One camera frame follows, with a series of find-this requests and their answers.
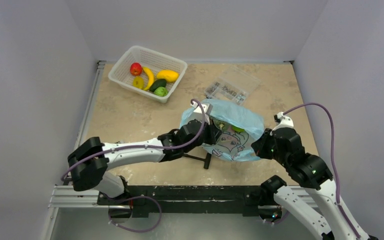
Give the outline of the dark green fake melon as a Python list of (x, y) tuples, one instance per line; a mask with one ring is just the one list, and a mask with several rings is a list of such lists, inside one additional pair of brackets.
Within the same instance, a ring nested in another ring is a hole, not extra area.
[(219, 119), (214, 119), (213, 123), (222, 132), (226, 131), (226, 129), (227, 129), (227, 123), (226, 122), (219, 120)]

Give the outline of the light blue plastic bag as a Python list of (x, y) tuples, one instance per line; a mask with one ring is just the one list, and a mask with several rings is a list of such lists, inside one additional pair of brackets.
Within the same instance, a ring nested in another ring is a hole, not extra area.
[[(201, 146), (205, 151), (224, 161), (248, 162), (259, 161), (251, 144), (258, 140), (264, 130), (264, 118), (251, 110), (230, 101), (204, 99), (201, 103), (212, 105), (210, 118), (226, 122), (227, 128), (222, 131), (217, 144)], [(232, 126), (244, 129), (235, 132)]]

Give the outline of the green fake fruit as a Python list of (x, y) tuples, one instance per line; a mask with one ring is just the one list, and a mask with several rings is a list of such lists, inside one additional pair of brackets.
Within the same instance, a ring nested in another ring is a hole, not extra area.
[(160, 86), (156, 88), (153, 93), (158, 97), (165, 97), (168, 95), (169, 91), (165, 87)]

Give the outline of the dark green fake avocado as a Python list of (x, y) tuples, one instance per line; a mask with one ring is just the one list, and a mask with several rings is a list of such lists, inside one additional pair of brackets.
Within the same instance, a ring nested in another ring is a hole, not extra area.
[(164, 78), (157, 79), (153, 82), (153, 84), (150, 86), (149, 91), (154, 93), (156, 89), (160, 87), (166, 87), (167, 85), (167, 80)]

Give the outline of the yellow fake banana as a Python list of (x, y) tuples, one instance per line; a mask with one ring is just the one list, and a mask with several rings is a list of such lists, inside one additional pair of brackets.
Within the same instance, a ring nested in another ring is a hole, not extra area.
[(155, 82), (155, 76), (153, 72), (148, 68), (148, 67), (143, 67), (142, 68), (143, 72), (147, 75), (148, 77), (148, 82), (147, 85), (143, 88), (144, 91), (149, 91), (153, 83)]

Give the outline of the yellow round fake fruit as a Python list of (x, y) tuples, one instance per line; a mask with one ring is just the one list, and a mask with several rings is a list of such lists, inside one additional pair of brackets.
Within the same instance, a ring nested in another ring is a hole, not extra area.
[(144, 79), (141, 76), (135, 76), (133, 81), (132, 81), (132, 86), (143, 90), (144, 89)]

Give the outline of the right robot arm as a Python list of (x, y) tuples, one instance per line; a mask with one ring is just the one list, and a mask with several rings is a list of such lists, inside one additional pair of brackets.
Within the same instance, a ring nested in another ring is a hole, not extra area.
[(276, 203), (292, 214), (318, 240), (374, 240), (351, 215), (336, 192), (337, 184), (325, 161), (307, 153), (293, 128), (265, 129), (252, 143), (255, 155), (275, 160), (313, 199), (318, 211), (309, 206), (277, 175), (261, 184), (261, 199)]

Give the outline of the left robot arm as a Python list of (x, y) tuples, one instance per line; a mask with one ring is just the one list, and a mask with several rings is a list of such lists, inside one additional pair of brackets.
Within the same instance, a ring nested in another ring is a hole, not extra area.
[(179, 129), (142, 142), (105, 143), (87, 139), (67, 158), (76, 192), (95, 189), (118, 205), (129, 199), (127, 182), (109, 170), (138, 163), (160, 163), (180, 159), (203, 144), (215, 145), (222, 132), (212, 122), (191, 120)]

